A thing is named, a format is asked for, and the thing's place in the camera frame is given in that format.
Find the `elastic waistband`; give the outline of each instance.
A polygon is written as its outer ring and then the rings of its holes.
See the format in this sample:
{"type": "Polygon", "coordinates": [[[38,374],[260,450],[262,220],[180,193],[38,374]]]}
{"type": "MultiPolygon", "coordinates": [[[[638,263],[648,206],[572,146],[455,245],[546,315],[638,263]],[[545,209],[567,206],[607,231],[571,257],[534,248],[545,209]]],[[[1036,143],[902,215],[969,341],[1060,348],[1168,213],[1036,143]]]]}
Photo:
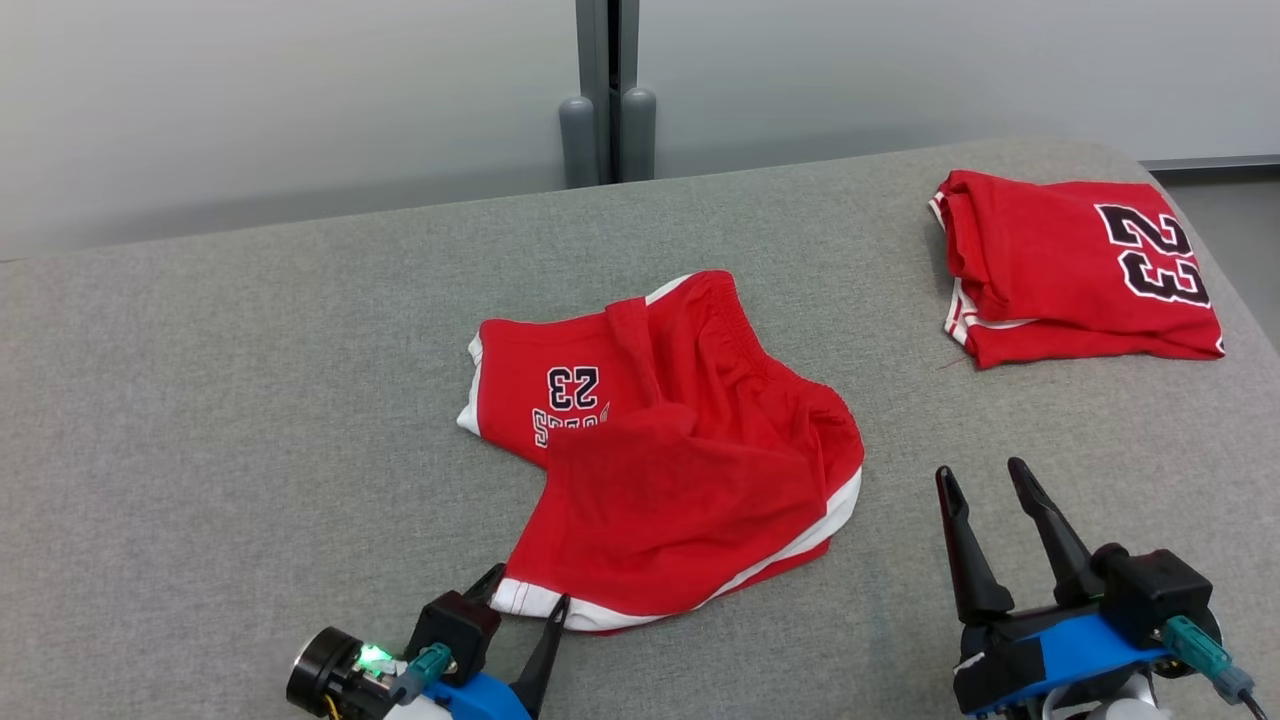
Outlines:
{"type": "Polygon", "coordinates": [[[707,270],[690,275],[687,281],[701,286],[707,299],[704,305],[710,316],[717,320],[717,331],[721,332],[735,347],[739,355],[748,363],[753,373],[760,379],[786,387],[792,392],[799,392],[817,402],[819,407],[847,415],[852,420],[852,414],[844,398],[832,388],[796,374],[780,360],[769,355],[760,345],[755,329],[746,318],[742,301],[737,295],[737,284],[733,275],[727,270],[707,270]]]}

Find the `teal connector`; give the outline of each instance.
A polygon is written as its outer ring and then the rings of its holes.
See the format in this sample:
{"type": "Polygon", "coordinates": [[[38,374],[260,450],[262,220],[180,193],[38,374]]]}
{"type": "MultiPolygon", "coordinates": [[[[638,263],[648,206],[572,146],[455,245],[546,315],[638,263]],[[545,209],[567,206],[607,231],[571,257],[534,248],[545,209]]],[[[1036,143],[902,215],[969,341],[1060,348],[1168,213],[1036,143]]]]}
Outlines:
{"type": "Polygon", "coordinates": [[[408,666],[392,683],[392,697],[401,705],[408,705],[422,694],[422,691],[440,682],[449,669],[452,653],[442,643],[434,643],[421,655],[410,660],[408,666]]]}
{"type": "Polygon", "coordinates": [[[1190,618],[1179,615],[1165,624],[1165,647],[1178,660],[1190,665],[1201,675],[1213,679],[1231,666],[1231,656],[1199,629],[1190,618]]]}
{"type": "Polygon", "coordinates": [[[1162,642],[1174,657],[1190,665],[1213,683],[1230,705],[1252,701],[1253,678],[1231,665],[1231,656],[1189,618],[1179,615],[1165,624],[1162,642]]]}
{"type": "Polygon", "coordinates": [[[424,650],[422,655],[413,659],[413,661],[408,664],[408,669],[421,673],[422,679],[425,680],[424,684],[430,685],[440,682],[440,678],[444,676],[444,671],[449,667],[451,659],[452,653],[448,647],[442,643],[434,643],[431,647],[424,650]]]}

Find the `gray fabric surface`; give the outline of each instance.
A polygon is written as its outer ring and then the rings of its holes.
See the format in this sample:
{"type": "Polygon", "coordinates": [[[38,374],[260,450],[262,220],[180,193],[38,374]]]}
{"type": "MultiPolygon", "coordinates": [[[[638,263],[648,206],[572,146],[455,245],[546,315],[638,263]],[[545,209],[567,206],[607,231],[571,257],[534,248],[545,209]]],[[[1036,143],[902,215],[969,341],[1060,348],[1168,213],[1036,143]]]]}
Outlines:
{"type": "MultiPolygon", "coordinates": [[[[867,443],[831,552],[705,609],[575,635],[545,717],[948,717],[955,619],[932,474],[955,468],[1000,579],[1050,602],[1004,471],[1025,457],[1091,546],[1215,583],[1280,711],[1280,359],[1197,243],[1229,356],[977,373],[942,333],[925,201],[947,170],[1148,181],[1023,140],[512,197],[0,265],[0,715],[297,719],[333,624],[398,647],[509,552],[541,473],[453,424],[489,316],[552,320],[723,266],[777,357],[867,443]]],[[[536,621],[508,619],[512,678],[536,621]]],[[[1240,717],[1203,679],[1183,717],[1240,717]]]]}

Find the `folded red jersey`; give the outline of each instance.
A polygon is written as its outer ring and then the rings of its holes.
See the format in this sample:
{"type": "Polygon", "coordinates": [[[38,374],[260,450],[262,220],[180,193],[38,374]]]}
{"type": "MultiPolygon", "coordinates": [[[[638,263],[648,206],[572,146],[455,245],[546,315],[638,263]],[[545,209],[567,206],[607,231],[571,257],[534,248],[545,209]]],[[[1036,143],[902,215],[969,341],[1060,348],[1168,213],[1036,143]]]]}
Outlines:
{"type": "Polygon", "coordinates": [[[723,270],[548,324],[486,320],[458,424],[547,468],[492,605],[611,630],[822,555],[863,445],[831,388],[767,355],[723,270]]]}
{"type": "Polygon", "coordinates": [[[1190,242],[1155,187],[952,170],[929,206],[956,278],[945,329],[979,368],[1224,355],[1190,242]]]}

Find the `white stripe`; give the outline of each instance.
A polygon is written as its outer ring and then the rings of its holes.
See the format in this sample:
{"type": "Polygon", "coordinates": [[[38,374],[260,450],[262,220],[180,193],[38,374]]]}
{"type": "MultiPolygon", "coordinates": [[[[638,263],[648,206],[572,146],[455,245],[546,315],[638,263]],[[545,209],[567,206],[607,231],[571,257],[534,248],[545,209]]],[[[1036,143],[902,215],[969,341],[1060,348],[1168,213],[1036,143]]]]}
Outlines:
{"type": "Polygon", "coordinates": [[[969,328],[979,327],[991,331],[1009,331],[1012,328],[1020,328],[1028,323],[1034,323],[1037,318],[1029,320],[983,320],[978,316],[978,306],[974,305],[973,299],[970,299],[960,284],[960,278],[956,278],[955,284],[951,287],[951,306],[947,309],[947,319],[942,324],[942,329],[946,331],[948,336],[955,338],[956,342],[964,345],[969,340],[969,328]],[[960,307],[960,315],[956,316],[956,306],[960,307]]]}
{"type": "MultiPolygon", "coordinates": [[[[733,588],[737,588],[780,560],[786,560],[788,557],[809,552],[810,550],[818,547],[822,541],[836,534],[836,530],[842,528],[854,514],[854,505],[858,502],[858,491],[861,488],[861,484],[863,469],[859,468],[858,471],[854,473],[854,477],[841,486],[829,500],[827,500],[827,514],[823,515],[817,523],[810,525],[805,532],[800,533],[782,550],[735,575],[732,580],[724,583],[724,585],[716,591],[709,598],[690,610],[698,610],[698,607],[701,607],[712,600],[732,591],[733,588]]],[[[541,585],[525,583],[516,578],[507,577],[498,583],[498,589],[494,592],[493,600],[489,605],[499,612],[526,615],[530,618],[545,618],[556,607],[556,603],[559,601],[559,596],[561,593],[541,585]]],[[[570,601],[568,616],[564,619],[564,626],[570,630],[584,630],[591,633],[643,625],[645,623],[660,620],[662,618],[666,618],[666,615],[627,615],[609,610],[603,605],[573,598],[570,601]]]]}
{"type": "Polygon", "coordinates": [[[471,392],[467,393],[467,406],[458,414],[458,424],[480,434],[480,365],[484,359],[484,346],[480,345],[480,333],[467,343],[467,352],[476,365],[476,374],[471,377],[471,392]]]}
{"type": "Polygon", "coordinates": [[[658,290],[655,290],[655,291],[650,292],[649,295],[644,296],[644,304],[645,304],[645,305],[653,305],[653,304],[654,304],[654,302],[657,302],[657,301],[658,301],[658,300],[659,300],[659,299],[660,299],[662,296],[664,296],[664,295],[667,295],[668,292],[671,292],[671,291],[676,290],[677,287],[680,287],[680,283],[682,283],[682,282],[687,281],[687,279],[689,279],[689,278],[691,278],[691,277],[692,277],[692,273],[690,273],[690,274],[687,274],[687,275],[680,275],[678,278],[676,278],[676,279],[673,279],[673,281],[668,282],[667,284],[664,284],[664,286],[659,287],[658,290]]]}
{"type": "Polygon", "coordinates": [[[942,191],[940,190],[933,200],[929,200],[929,209],[933,210],[933,217],[938,219],[938,224],[942,225],[942,231],[946,232],[947,224],[942,222],[942,191]]]}

